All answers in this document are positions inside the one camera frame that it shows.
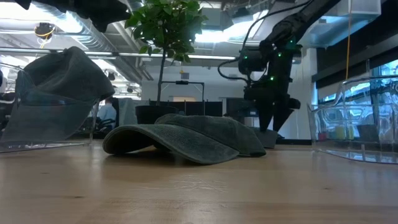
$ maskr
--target clear plastic bin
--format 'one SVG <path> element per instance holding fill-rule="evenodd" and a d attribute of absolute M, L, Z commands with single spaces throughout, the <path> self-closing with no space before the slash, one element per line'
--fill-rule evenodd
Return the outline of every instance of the clear plastic bin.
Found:
<path fill-rule="evenodd" d="M 315 149 L 365 162 L 398 164 L 398 76 L 343 82 L 333 103 L 309 105 Z"/>
<path fill-rule="evenodd" d="M 0 153 L 89 145 L 99 100 L 78 101 L 41 92 L 23 70 L 0 101 Z"/>

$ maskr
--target table surface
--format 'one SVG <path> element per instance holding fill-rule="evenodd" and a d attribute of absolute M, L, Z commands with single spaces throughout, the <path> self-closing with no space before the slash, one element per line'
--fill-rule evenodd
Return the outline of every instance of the table surface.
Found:
<path fill-rule="evenodd" d="M 278 149 L 212 166 L 99 142 L 0 154 L 0 223 L 398 223 L 398 166 Z"/>

